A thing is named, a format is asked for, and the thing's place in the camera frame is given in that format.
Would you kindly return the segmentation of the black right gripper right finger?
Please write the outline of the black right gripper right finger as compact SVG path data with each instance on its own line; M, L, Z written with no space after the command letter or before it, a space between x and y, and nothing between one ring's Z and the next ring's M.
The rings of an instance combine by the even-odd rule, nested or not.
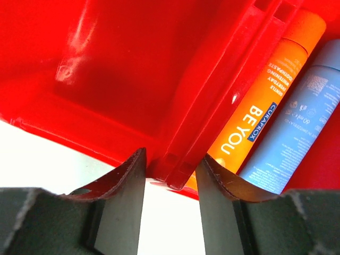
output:
M339 191L276 195L210 156L196 176L206 254L339 254Z

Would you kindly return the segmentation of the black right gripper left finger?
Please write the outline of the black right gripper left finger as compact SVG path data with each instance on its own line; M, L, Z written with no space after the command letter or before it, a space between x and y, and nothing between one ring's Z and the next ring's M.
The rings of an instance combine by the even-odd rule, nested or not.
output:
M1 189L1 254L137 254L146 149L68 195Z

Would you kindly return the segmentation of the red plastic organizer bin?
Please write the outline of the red plastic organizer bin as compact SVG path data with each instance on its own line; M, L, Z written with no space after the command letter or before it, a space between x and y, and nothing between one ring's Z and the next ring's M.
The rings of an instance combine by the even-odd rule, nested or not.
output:
M1 186L68 193L146 149L192 173L298 20L312 61L339 1L1 1Z

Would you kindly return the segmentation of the orange toothpaste tube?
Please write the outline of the orange toothpaste tube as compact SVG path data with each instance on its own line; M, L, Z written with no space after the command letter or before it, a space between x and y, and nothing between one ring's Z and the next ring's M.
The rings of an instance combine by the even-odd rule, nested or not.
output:
M317 14L298 10L280 31L268 26L233 87L200 133L202 152L236 173L326 30Z

